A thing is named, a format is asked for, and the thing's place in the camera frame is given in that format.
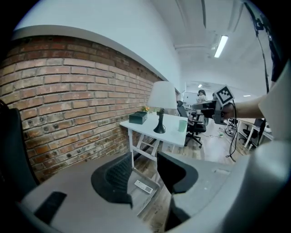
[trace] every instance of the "table lamp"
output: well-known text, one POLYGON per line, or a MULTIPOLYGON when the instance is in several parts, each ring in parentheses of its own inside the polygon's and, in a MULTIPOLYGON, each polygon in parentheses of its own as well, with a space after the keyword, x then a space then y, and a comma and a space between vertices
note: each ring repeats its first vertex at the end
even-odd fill
POLYGON ((159 123, 154 129, 156 133, 165 133, 166 128, 163 126, 163 117, 165 108, 177 109, 176 93, 174 86, 168 81, 155 82, 151 89, 151 95, 147 102, 149 107, 161 108, 157 115, 159 115, 159 123))

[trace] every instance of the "black lamp base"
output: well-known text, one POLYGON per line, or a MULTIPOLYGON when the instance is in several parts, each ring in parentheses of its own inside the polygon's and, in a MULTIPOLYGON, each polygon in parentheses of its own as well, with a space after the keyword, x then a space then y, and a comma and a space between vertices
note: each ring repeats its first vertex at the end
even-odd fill
POLYGON ((166 132, 166 128, 164 128, 164 126, 163 126, 164 112, 165 112, 165 110, 163 108, 161 108, 157 112, 157 115, 159 115, 159 123, 156 126, 156 128, 154 129, 154 132, 156 132, 156 133, 165 133, 166 132))

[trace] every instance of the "person's arm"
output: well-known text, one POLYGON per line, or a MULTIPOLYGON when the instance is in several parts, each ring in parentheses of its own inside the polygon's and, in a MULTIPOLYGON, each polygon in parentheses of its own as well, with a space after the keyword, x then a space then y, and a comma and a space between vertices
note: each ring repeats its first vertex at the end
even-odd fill
MULTIPOLYGON (((257 99, 236 103, 236 117, 237 118, 263 118, 263 114, 259 109, 259 103, 265 98, 266 96, 261 96, 257 99)), ((234 109, 231 104, 228 104, 223 107, 222 112, 224 113, 224 118, 232 118, 234 116, 234 109)))

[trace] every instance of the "person's hand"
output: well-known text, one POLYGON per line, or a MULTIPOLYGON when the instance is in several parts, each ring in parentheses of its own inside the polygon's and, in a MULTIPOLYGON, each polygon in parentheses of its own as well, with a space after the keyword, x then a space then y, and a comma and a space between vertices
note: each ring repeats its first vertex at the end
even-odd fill
POLYGON ((222 109, 222 113, 224 113, 225 120, 234 117, 233 105, 232 104, 225 105, 222 109))

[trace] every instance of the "black hair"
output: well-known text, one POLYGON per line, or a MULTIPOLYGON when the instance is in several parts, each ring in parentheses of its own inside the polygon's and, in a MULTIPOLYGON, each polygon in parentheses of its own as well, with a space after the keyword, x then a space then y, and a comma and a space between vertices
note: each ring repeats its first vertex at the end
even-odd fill
POLYGON ((205 90, 199 90, 199 91, 198 91, 198 94, 199 94, 200 92, 202 92, 202 93, 206 96, 205 90))

